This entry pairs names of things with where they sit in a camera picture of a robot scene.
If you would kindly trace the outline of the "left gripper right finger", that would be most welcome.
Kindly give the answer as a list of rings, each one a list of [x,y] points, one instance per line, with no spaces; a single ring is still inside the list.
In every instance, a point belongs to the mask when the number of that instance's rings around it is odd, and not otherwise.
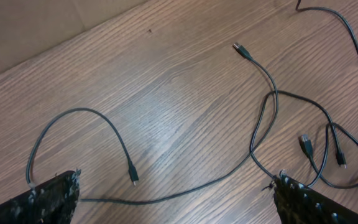
[[[273,176],[266,189],[274,190],[273,201],[282,224],[358,224],[358,213],[292,179],[284,171]]]

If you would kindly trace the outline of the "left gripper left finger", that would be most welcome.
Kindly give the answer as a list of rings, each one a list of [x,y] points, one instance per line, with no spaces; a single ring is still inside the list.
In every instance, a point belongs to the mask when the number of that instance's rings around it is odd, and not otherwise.
[[[0,204],[0,223],[70,223],[80,194],[80,170],[68,170]]]

